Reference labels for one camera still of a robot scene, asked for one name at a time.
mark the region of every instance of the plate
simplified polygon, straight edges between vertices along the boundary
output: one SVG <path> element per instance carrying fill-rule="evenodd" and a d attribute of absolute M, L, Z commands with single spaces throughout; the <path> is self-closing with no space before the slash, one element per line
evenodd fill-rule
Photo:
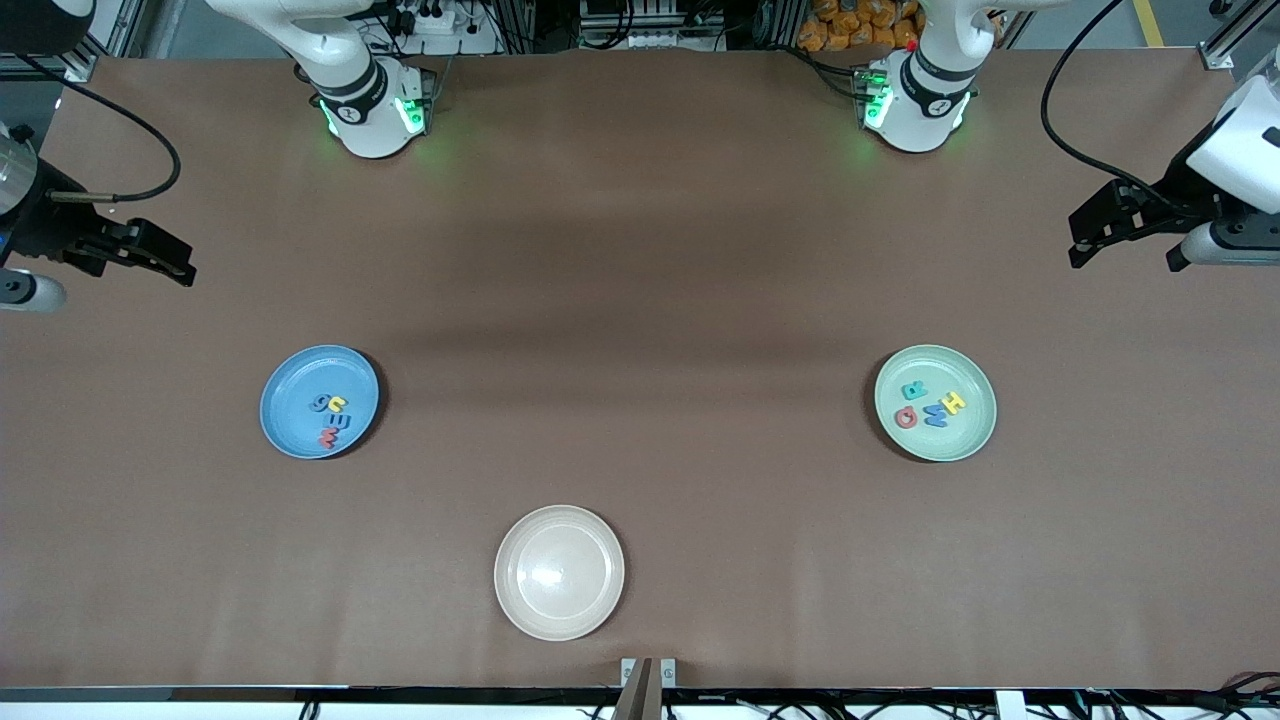
<path fill-rule="evenodd" d="M 348 450 L 378 413 L 378 375 L 340 345 L 308 347 L 271 373 L 259 420 L 280 452 L 319 460 Z"/>
<path fill-rule="evenodd" d="M 622 597 L 625 566 L 617 536 L 598 515 L 572 505 L 534 510 L 498 548 L 498 605 L 525 633 L 572 641 L 599 628 Z"/>
<path fill-rule="evenodd" d="M 876 415 L 916 457 L 951 462 L 982 450 L 996 429 L 996 391 L 973 360 L 941 345 L 896 352 L 876 378 Z"/>

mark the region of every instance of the plate rim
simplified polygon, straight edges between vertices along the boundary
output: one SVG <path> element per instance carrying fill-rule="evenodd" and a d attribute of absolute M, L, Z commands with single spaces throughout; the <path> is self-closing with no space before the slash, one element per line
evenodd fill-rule
<path fill-rule="evenodd" d="M 584 629 L 582 632 L 580 632 L 580 633 L 577 633 L 575 635 L 571 635 L 571 637 L 547 637 L 545 634 L 540 634 L 540 633 L 532 632 L 527 625 L 525 625 L 524 623 L 521 623 L 520 620 L 517 620 L 512 615 L 512 611 L 511 611 L 509 607 L 507 607 L 507 601 L 504 600 L 503 593 L 499 589 L 502 587 L 502 584 L 503 584 L 502 580 L 500 580 L 500 578 L 506 575 L 506 573 L 502 571 L 502 565 L 500 565 L 503 551 L 508 547 L 508 543 L 512 542 L 512 536 L 515 534 L 515 532 L 517 529 L 520 529 L 521 525 L 525 525 L 526 523 L 529 523 L 532 519 L 535 519 L 538 515 L 549 514 L 549 512 L 553 512 L 553 511 L 557 511 L 557 510 L 562 510 L 562 511 L 567 510 L 567 511 L 576 512 L 576 514 L 584 514 L 584 515 L 591 518 L 593 520 L 595 520 L 596 523 L 599 523 L 602 528 L 604 528 L 608 532 L 608 537 L 609 537 L 609 539 L 613 541 L 613 546 L 618 548 L 618 573 L 617 573 L 617 575 L 618 575 L 618 582 L 617 582 L 618 591 L 617 591 L 617 597 L 614 597 L 612 600 L 612 602 L 609 603 L 608 612 L 604 612 L 595 624 L 593 624 L 591 626 L 589 626 L 589 628 Z M 502 609 L 502 614 L 507 616 L 507 620 L 509 620 L 511 624 L 515 625 L 517 630 L 520 630 L 521 633 L 525 633 L 526 635 L 529 635 L 531 638 L 539 639 L 539 641 L 545 641 L 545 642 L 568 642 L 568 641 L 576 641 L 579 638 L 584 638 L 584 637 L 594 633 L 595 630 L 598 630 L 600 628 L 600 625 L 603 625 L 604 623 L 607 623 L 608 619 L 613 616 L 613 612 L 618 609 L 618 603 L 622 602 L 622 593 L 623 593 L 623 591 L 626 591 L 626 584 L 627 584 L 627 559 L 626 559 L 626 552 L 623 552 L 623 550 L 622 550 L 622 541 L 618 539 L 618 534 L 613 530 L 613 527 L 609 525 L 604 520 L 604 518 L 600 518 L 598 514 L 588 510 L 586 507 L 579 506 L 579 505 L 568 505 L 568 503 L 561 502 L 561 503 L 554 503 L 554 505 L 544 505 L 541 507 L 530 510 L 529 512 L 526 512 L 524 516 L 521 516 L 518 520 L 516 520 L 511 525 L 511 528 L 507 530 L 507 533 L 502 537 L 502 542 L 498 543 L 498 552 L 495 552 L 494 556 L 493 556 L 493 593 L 498 598 L 498 607 Z"/>
<path fill-rule="evenodd" d="M 288 365 L 294 359 L 302 355 L 315 351 L 337 351 L 334 352 L 334 355 L 346 354 L 348 355 L 348 357 L 353 359 L 357 364 L 362 364 L 365 369 L 369 370 L 369 375 L 374 378 L 374 414 L 370 415 L 369 418 L 369 425 L 366 425 L 362 430 L 360 430 L 356 434 L 356 438 L 351 441 L 351 443 L 347 445 L 347 447 L 324 450 L 319 455 L 300 455 L 297 452 L 292 452 L 289 450 L 285 450 L 284 447 L 280 447 L 280 443 L 275 442 L 275 438 L 271 437 L 271 433 L 266 429 L 268 392 L 271 389 L 273 383 L 275 383 L 276 379 L 280 377 L 280 374 L 284 372 L 285 365 Z M 369 432 L 369 428 L 374 427 L 374 419 L 378 416 L 378 407 L 379 404 L 381 402 L 381 396 L 383 396 L 381 380 L 379 380 L 378 378 L 378 370 L 374 369 L 374 364 L 369 361 L 369 357 L 365 357 L 364 352 L 356 350 L 355 347 L 349 347 L 346 345 L 337 345 L 332 342 L 312 345 L 310 347 L 303 347 L 302 350 L 298 350 L 293 355 L 289 355 L 288 357 L 282 360 L 279 365 L 275 366 L 275 370 L 271 370 L 271 374 L 266 378 L 266 383 L 262 384 L 262 393 L 261 396 L 259 396 L 257 424 L 259 428 L 261 428 L 262 434 L 266 437 L 266 442 L 271 443 L 271 447 L 280 451 L 282 454 L 288 455 L 289 457 L 293 457 L 296 460 L 324 460 L 325 457 L 333 457 L 334 455 L 338 455 L 340 452 L 347 452 L 348 450 L 355 447 L 357 442 L 360 442 L 360 438 L 365 437 L 365 433 Z"/>
<path fill-rule="evenodd" d="M 941 350 L 943 352 L 950 352 L 951 355 L 955 355 L 955 356 L 963 359 L 964 361 L 966 361 L 970 365 L 973 365 L 973 369 L 978 372 L 978 378 L 980 378 L 982 383 L 986 384 L 987 389 L 991 391 L 991 424 L 987 428 L 987 432 L 983 434 L 982 442 L 978 442 L 973 447 L 973 450 L 970 450 L 969 452 L 965 452 L 964 455 L 960 455 L 960 456 L 956 456 L 956 457 L 932 457 L 929 455 L 922 455 L 920 452 L 916 452 L 915 450 L 911 450 L 910 447 L 906 447 L 896 437 L 893 437 L 893 433 L 890 432 L 890 429 L 888 429 L 888 423 L 886 423 L 886 420 L 884 420 L 884 409 L 881 406 L 881 392 L 879 392 L 881 391 L 881 383 L 884 382 L 884 372 L 893 364 L 895 360 L 899 359 L 899 356 L 906 355 L 906 354 L 913 352 L 913 351 L 920 351 L 920 350 Z M 996 421 L 1000 418 L 1000 401 L 996 398 L 996 387 L 993 384 L 991 384 L 991 378 L 987 377 L 987 372 L 982 369 L 982 365 L 979 365 L 978 363 L 975 363 L 973 360 L 973 357 L 969 357 L 968 355 L 965 355 L 964 352 L 960 352 L 959 350 L 956 350 L 954 347 L 947 347 L 946 345 L 937 345 L 937 343 L 932 343 L 932 342 L 925 342 L 925 343 L 920 343 L 920 345 L 911 345 L 911 346 L 904 347 L 904 348 L 899 350 L 897 352 L 895 352 L 893 355 L 890 355 L 883 363 L 881 363 L 879 372 L 876 373 L 876 387 L 872 389 L 872 395 L 874 396 L 874 404 L 876 404 L 876 420 L 884 429 L 884 434 L 888 436 L 888 438 L 891 441 L 893 441 L 893 445 L 896 445 L 896 446 L 901 447 L 902 450 L 910 452 L 915 457 L 919 457 L 922 460 L 928 460 L 931 462 L 957 462 L 960 460 L 965 460 L 968 457 L 972 457 L 979 450 L 982 450 L 983 447 L 987 447 L 987 442 L 991 441 L 991 436 L 993 436 L 996 433 Z"/>

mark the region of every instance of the brown table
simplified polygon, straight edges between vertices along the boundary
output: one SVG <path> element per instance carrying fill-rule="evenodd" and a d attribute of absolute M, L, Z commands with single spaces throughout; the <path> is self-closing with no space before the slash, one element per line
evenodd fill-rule
<path fill-rule="evenodd" d="M 287 63 L 108 63 L 95 87 L 184 172 L 142 214 L 196 287 L 47 263 L 70 302 L 0 318 L 0 684 L 613 682 L 1211 687 L 1280 665 L 1280 275 L 1172 238 L 1071 270 L 1106 178 L 1037 118 L 1053 54 L 996 54 L 941 151 L 893 152 L 791 58 L 571 53 L 454 64 L 435 131 L 356 159 Z M 1080 147 L 1158 177 L 1230 90 L 1190 50 L 1082 53 Z M 47 158 L 93 188 L 161 151 L 78 96 Z M 314 343 L 381 366 L 357 452 L 257 424 Z M 877 364 L 951 345 L 991 443 L 911 461 Z M 541 505 L 617 529 L 585 639 L 493 597 Z"/>

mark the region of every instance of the pile of orange blocks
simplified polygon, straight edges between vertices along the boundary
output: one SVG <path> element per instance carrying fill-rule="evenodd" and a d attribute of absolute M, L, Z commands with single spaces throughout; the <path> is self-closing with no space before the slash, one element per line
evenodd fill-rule
<path fill-rule="evenodd" d="M 796 45 L 810 53 L 872 42 L 906 47 L 924 31 L 916 0 L 812 0 L 813 15 L 800 26 Z"/>

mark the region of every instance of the green plate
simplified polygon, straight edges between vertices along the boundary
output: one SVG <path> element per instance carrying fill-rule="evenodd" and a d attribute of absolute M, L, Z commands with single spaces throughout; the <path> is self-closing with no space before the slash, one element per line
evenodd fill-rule
<path fill-rule="evenodd" d="M 937 462 L 964 460 L 982 450 L 996 429 L 996 391 L 973 360 L 941 345 L 916 345 L 881 368 L 876 415 L 888 437 L 911 455 Z"/>

